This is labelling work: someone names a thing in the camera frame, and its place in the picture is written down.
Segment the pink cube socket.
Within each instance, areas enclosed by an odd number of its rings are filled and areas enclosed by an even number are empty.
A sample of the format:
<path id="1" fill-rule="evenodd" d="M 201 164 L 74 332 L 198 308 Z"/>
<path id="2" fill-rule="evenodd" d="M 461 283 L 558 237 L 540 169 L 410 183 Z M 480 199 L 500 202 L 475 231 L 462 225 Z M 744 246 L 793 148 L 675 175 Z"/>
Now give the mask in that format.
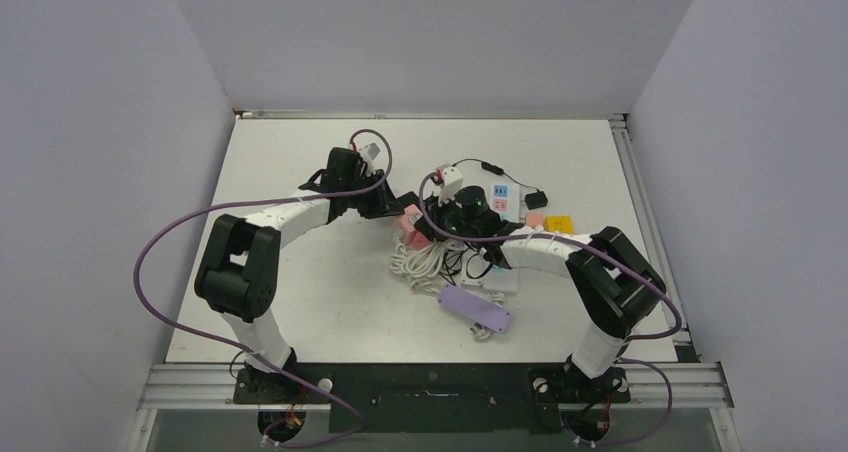
<path id="1" fill-rule="evenodd" d="M 400 242 L 402 245 L 419 251 L 431 244 L 431 241 L 416 227 L 416 223 L 422 217 L 417 205 L 411 204 L 404 209 L 404 213 L 394 220 L 395 227 L 400 231 Z"/>

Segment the white multi-socket power strip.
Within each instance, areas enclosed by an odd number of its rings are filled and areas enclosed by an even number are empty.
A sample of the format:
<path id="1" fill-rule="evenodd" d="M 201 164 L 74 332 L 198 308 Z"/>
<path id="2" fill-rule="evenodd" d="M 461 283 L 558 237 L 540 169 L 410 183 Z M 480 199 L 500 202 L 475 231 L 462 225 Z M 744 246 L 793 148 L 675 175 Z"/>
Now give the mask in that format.
<path id="1" fill-rule="evenodd" d="M 520 197 L 520 185 L 501 181 L 493 181 L 487 192 L 490 209 L 509 222 L 520 221 Z"/>

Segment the yellow cube plug adapter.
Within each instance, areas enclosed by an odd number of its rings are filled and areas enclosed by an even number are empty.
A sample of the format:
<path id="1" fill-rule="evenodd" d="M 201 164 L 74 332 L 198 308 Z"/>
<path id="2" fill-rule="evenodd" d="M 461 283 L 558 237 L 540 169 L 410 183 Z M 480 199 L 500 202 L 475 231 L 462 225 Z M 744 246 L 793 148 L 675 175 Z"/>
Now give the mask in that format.
<path id="1" fill-rule="evenodd" d="M 572 218 L 568 215 L 546 216 L 544 220 L 545 230 L 548 232 L 557 232 L 567 235 L 575 233 Z"/>

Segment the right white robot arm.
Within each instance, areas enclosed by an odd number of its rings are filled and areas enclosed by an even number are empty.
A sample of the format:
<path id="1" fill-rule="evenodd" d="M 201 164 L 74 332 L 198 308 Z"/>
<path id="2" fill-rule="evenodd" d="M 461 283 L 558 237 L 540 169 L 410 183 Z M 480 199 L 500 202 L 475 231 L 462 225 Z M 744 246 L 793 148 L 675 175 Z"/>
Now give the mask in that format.
<path id="1" fill-rule="evenodd" d="M 529 269 L 572 281 L 589 325 L 565 361 L 565 386 L 579 400 L 599 393 L 631 342 L 636 328 L 659 304 L 669 305 L 663 279 L 630 239 L 607 226 L 589 235 L 537 230 L 492 210 L 477 186 L 450 199 L 436 194 L 419 201 L 424 232 L 480 250 L 490 264 Z"/>

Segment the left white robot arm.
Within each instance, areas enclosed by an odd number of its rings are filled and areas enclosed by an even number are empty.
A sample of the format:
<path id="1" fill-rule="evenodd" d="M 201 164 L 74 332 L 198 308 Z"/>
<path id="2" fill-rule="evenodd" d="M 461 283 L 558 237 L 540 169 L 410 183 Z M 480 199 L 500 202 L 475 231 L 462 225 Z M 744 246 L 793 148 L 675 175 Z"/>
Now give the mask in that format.
<path id="1" fill-rule="evenodd" d="M 246 346 L 242 380 L 274 402 L 298 395 L 297 357 L 271 310 L 283 247 L 354 209 L 365 219 L 396 216 L 402 207 L 375 165 L 377 144 L 335 147 L 324 168 L 288 203 L 213 223 L 194 290 Z"/>

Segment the white flat power strip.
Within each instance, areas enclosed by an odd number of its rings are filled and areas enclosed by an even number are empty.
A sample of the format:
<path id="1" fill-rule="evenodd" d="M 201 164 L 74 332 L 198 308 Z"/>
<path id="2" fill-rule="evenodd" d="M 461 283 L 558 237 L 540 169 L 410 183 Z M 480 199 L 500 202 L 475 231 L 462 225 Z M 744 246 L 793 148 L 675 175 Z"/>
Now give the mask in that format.
<path id="1" fill-rule="evenodd" d="M 463 286 L 488 292 L 517 294 L 519 292 L 519 273 L 517 271 L 493 267 L 487 273 L 477 278 L 468 270 L 460 273 L 460 283 Z"/>

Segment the purple power strip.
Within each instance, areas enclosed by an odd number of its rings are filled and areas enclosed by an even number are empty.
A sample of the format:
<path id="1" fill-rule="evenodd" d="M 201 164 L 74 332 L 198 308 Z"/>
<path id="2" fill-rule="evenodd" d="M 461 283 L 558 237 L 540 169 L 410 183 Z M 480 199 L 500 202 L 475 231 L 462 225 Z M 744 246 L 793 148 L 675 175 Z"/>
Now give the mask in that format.
<path id="1" fill-rule="evenodd" d="M 446 284 L 438 293 L 437 302 L 496 333 L 505 333 L 511 326 L 512 314 L 506 308 L 455 285 Z"/>

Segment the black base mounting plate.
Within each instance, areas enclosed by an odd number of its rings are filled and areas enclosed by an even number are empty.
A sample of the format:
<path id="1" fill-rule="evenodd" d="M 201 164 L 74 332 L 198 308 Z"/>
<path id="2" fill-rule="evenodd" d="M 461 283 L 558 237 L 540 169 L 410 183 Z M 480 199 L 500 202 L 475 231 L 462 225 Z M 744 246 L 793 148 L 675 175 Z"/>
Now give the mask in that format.
<path id="1" fill-rule="evenodd" d="M 324 384 L 338 402 L 282 378 L 239 370 L 232 401 L 257 405 L 258 423 L 286 418 L 285 431 L 328 415 L 328 430 L 365 433 L 555 433 L 565 424 L 588 431 L 608 405 L 631 400 L 626 374 L 613 368 L 597 379 L 553 363 L 301 363 L 296 372 Z"/>

